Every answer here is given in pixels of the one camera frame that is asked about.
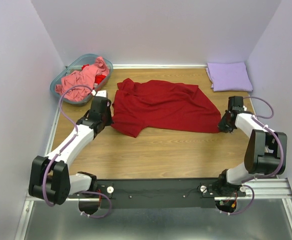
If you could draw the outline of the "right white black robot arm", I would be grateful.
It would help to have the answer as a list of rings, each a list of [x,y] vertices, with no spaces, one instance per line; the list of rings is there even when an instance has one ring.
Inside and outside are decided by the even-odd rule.
[[[212,185],[219,195],[227,196],[253,179],[272,178],[285,171],[287,135],[263,124],[260,116],[246,110],[244,97],[228,98],[228,108],[218,124],[223,133],[242,130],[249,138],[243,163],[225,169]]]

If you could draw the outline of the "folded lavender t shirt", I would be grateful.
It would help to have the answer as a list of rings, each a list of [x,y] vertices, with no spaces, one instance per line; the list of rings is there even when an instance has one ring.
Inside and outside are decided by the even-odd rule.
[[[235,63],[207,63],[206,73],[211,81],[214,92],[251,92],[252,84],[249,80],[244,62]]]

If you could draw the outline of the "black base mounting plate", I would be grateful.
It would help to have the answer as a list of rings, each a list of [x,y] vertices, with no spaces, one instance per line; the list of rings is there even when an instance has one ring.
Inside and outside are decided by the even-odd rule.
[[[215,208],[217,198],[231,205],[236,197],[243,197],[240,185],[217,178],[159,178],[159,179],[99,179],[89,190],[72,190],[83,203],[102,196],[100,208],[162,209]]]

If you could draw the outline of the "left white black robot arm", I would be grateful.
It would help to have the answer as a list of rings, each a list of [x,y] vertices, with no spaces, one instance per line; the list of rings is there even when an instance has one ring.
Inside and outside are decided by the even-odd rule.
[[[105,90],[94,96],[90,109],[76,121],[72,132],[52,152],[32,162],[29,195],[49,206],[61,205],[69,195],[81,193],[90,198],[97,190],[95,175],[69,174],[69,167],[81,152],[107,126],[112,124],[111,101]]]

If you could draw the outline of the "dark red t shirt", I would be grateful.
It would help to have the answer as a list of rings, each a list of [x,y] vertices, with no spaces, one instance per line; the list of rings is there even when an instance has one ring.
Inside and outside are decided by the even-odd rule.
[[[136,138],[148,127],[215,134],[220,111],[197,85],[163,80],[117,84],[112,127]]]

